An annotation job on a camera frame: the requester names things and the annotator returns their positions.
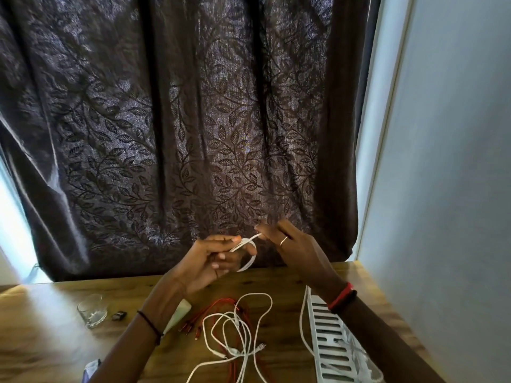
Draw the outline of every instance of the wooden table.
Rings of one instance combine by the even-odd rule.
[[[410,328],[386,301],[360,263],[334,264],[339,274],[353,283],[361,299],[424,359],[429,356]],[[0,293],[0,381],[78,382],[88,362],[103,359],[149,295],[159,276],[132,277],[53,284],[19,285]],[[189,298],[190,314],[220,297],[238,298],[245,293],[265,292],[273,308],[259,330],[267,347],[259,355],[275,382],[314,382],[314,361],[303,346],[298,316],[305,285],[287,268],[255,269],[228,275]],[[76,305],[85,296],[100,293],[108,303],[109,316],[97,328],[85,328]],[[268,306],[266,297],[248,297],[252,322]],[[128,312],[122,322],[110,316]],[[308,320],[304,320],[310,339]],[[142,382],[185,382],[198,363],[214,360],[203,339],[172,329],[149,359]],[[226,382],[227,366],[200,368],[192,381]],[[260,381],[252,361],[246,382]]]

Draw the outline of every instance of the red bracelet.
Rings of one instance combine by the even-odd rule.
[[[332,310],[338,305],[342,300],[344,300],[351,292],[353,291],[353,285],[349,282],[344,289],[342,289],[341,293],[337,296],[337,298],[328,304],[328,309]]]

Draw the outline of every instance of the dark curtain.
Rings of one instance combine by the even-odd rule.
[[[1,0],[0,142],[42,269],[163,273],[279,218],[347,259],[368,5]]]

